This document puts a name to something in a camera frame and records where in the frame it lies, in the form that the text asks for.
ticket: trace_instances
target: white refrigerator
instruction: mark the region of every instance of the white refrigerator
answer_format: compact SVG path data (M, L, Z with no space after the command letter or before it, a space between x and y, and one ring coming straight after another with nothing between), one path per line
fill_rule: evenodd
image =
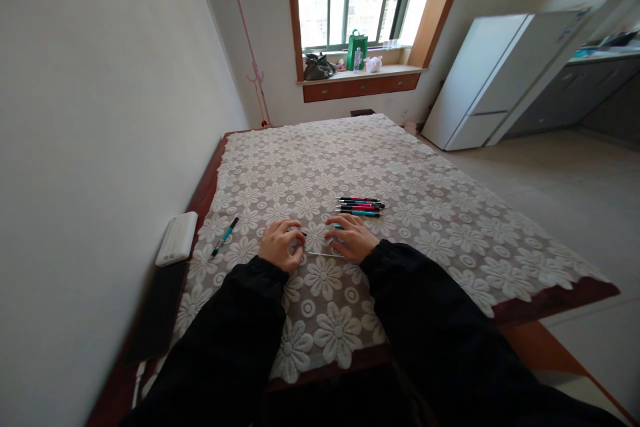
M481 147L563 48L582 15L476 18L422 134L442 150Z

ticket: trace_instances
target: coat rack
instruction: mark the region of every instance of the coat rack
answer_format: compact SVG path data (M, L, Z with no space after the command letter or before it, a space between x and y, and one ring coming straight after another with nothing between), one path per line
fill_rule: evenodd
M255 94L258 98L258 104L260 105L260 114L262 115L262 126L263 128L269 128L271 126L271 118L269 118L269 110L267 109L267 99L265 99L265 92L262 88L262 82L264 81L265 74L260 71L258 68L258 64L255 61L255 54L253 53L253 47L251 46L251 38L249 37L249 29L247 28L247 21L245 20L245 13L242 10L242 2L237 0L238 8L240 9L240 17L242 18L242 25L245 28L245 34L247 36L247 43L249 44L249 51L251 52L251 61L253 66L253 79L247 75L247 79L253 83L255 88Z

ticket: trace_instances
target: green shopping bag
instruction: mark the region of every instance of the green shopping bag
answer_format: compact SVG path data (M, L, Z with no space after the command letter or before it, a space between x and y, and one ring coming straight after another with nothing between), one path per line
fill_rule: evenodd
M354 29L349 36L349 50L347 52L347 70L353 70L353 59L355 58L355 51L360 47L362 57L360 61L360 70L365 68L365 58L367 58L367 43L369 38L366 35L360 35L360 30Z

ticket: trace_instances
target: plastic bottle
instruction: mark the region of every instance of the plastic bottle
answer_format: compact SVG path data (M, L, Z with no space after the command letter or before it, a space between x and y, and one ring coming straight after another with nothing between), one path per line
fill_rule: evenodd
M362 62L362 51L360 47L358 47L355 51L355 55L353 56L353 72L360 72L360 62Z

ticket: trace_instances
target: pen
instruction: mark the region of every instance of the pen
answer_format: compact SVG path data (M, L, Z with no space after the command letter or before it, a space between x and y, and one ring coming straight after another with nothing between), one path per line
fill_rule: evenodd
M367 201L367 200L339 200L340 203L355 203L355 204L359 204L359 203L363 203L365 205L370 205L370 204L374 204L374 205L384 205L386 206L387 203L386 202L380 202L380 201Z
M371 199L371 198L366 198L366 197L336 197L336 200L379 201L378 199Z
M336 208L339 208L342 211L352 211L352 210L380 211L380 207L374 207L373 205L338 205Z
M377 212L371 212L371 211L361 211L361 210L342 210L340 207L337 207L335 209L335 211L341 211L344 214L351 214L351 215L360 215L360 216L367 216L367 217L381 217L381 215Z
M218 243L215 244L215 248L213 249L213 252L211 253L211 258L214 258L215 255L218 252L220 252L220 247L222 247L222 244L224 244L227 241L227 239L231 235L231 230L233 230L233 228L235 227L235 224L238 223L238 220L240 220L238 217L233 219L233 222L231 222L231 225L229 226L229 228L227 229L225 234L222 236L222 238L220 240L218 240Z
M381 202L360 202L360 201L352 201L352 200L341 200L339 205L346 205L349 207L360 207L360 206L369 206L369 207L380 207L385 208L387 206L386 203Z

